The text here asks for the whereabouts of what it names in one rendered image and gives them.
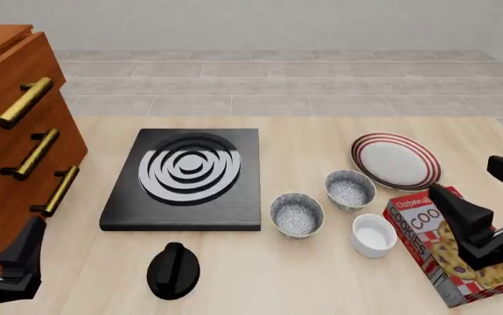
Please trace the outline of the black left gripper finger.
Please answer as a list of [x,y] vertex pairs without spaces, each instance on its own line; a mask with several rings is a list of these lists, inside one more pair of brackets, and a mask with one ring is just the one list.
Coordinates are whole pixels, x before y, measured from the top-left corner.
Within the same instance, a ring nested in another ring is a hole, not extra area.
[[31,217],[14,241],[0,253],[4,281],[17,282],[27,275],[40,277],[40,251],[45,228],[42,217]]

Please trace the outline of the white plate with red rings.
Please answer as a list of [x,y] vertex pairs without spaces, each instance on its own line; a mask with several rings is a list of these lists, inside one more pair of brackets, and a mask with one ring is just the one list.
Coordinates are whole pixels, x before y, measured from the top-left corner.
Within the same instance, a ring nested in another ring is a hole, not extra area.
[[396,133],[366,133],[354,139],[349,152],[360,172],[397,191],[423,191],[444,175],[436,154],[413,138]]

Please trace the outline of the flat black stove plate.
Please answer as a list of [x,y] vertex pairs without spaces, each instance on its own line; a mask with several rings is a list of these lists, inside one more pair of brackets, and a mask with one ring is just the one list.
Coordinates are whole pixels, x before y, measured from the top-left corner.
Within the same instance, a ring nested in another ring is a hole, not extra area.
[[104,231],[261,229],[257,129],[141,129],[102,210]]

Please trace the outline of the patterned grey bowl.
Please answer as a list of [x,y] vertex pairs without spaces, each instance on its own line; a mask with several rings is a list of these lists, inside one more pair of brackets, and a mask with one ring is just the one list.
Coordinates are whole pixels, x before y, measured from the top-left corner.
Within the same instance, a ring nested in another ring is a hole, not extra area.
[[325,178],[328,199],[338,209],[358,212],[376,198],[377,190],[370,178],[354,170],[336,170]]
[[296,240],[311,237],[325,222],[325,210],[319,202],[299,192],[278,196],[272,202],[269,213],[276,229]]

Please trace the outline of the red cookies box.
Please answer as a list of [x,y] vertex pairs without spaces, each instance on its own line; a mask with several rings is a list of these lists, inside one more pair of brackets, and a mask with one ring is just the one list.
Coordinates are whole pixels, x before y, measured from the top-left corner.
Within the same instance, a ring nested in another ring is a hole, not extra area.
[[383,216],[449,308],[503,293],[503,263],[469,267],[427,191],[391,199]]

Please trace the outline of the small wooden drawer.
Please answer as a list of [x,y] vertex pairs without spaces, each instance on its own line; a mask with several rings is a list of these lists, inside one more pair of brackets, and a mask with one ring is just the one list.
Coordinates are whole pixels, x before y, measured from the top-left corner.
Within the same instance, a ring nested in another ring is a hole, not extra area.
[[37,216],[30,208],[47,204],[59,187],[63,178],[55,176],[55,172],[66,172],[70,167],[80,165],[87,154],[87,146],[72,120],[35,122],[27,127],[6,130],[4,134],[8,138],[0,139],[0,170],[17,168],[38,143],[31,139],[31,135],[52,129],[59,131],[57,140],[26,180],[16,180],[0,172],[0,252],[31,217]]

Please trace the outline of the small white ramekin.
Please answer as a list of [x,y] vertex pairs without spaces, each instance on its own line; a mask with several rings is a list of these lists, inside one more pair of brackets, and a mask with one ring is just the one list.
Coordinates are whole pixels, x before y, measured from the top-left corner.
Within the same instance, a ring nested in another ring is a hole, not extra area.
[[397,234],[390,222],[377,214],[361,214],[352,224],[351,244],[362,256],[380,259],[397,242]]

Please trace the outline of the medium wooden drawer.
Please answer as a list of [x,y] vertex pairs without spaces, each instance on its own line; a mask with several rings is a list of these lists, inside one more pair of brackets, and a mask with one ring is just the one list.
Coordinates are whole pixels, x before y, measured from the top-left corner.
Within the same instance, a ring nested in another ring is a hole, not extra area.
[[66,102],[49,92],[14,128],[0,128],[0,214],[47,204],[86,154]]

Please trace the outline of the round black stove knob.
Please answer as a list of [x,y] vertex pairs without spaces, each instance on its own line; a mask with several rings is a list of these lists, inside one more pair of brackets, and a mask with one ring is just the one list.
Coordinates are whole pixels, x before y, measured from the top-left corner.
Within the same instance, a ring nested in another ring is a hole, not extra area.
[[175,300],[190,293],[199,281],[199,259],[182,243],[170,242],[147,269],[147,283],[154,296]]

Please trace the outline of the large wooden drawer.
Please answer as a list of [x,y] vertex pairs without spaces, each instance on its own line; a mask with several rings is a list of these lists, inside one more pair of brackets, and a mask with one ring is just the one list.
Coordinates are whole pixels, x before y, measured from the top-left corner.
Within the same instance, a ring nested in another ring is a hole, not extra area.
[[53,81],[53,88],[14,128],[0,128],[0,141],[29,130],[39,133],[39,125],[62,128],[70,124],[71,115],[59,92],[65,83],[64,75],[41,32],[28,36],[0,56],[0,114],[24,94],[21,83],[35,83],[43,77]]

